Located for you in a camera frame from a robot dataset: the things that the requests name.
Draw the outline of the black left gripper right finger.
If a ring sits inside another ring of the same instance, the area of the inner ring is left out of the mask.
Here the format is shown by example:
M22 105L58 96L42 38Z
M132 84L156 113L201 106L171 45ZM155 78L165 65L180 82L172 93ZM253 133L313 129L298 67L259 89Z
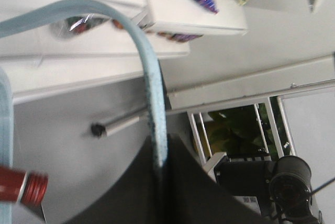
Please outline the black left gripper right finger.
M178 135L167 139L164 223L264 223L209 177Z

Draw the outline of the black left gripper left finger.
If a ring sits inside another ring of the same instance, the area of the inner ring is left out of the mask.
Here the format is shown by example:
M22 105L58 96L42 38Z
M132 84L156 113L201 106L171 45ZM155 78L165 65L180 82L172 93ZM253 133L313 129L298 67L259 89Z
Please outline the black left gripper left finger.
M147 137L118 181L97 201L66 223L164 223Z

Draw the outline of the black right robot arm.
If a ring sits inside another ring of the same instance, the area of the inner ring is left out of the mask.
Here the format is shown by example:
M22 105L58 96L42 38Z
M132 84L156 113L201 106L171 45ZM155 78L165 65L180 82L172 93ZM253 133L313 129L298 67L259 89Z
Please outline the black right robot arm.
M179 136L169 135L168 141L171 223L323 223L303 159L224 157L210 176Z

